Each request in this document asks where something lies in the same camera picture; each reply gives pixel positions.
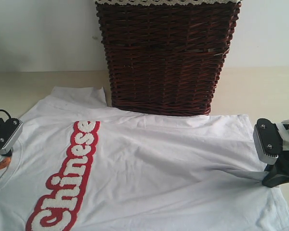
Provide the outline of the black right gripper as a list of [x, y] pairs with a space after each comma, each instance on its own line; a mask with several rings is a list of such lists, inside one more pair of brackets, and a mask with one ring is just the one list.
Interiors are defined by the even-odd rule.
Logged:
[[282, 153], [274, 166], [266, 166], [262, 185], [268, 188], [289, 183], [289, 119], [275, 124], [282, 141]]

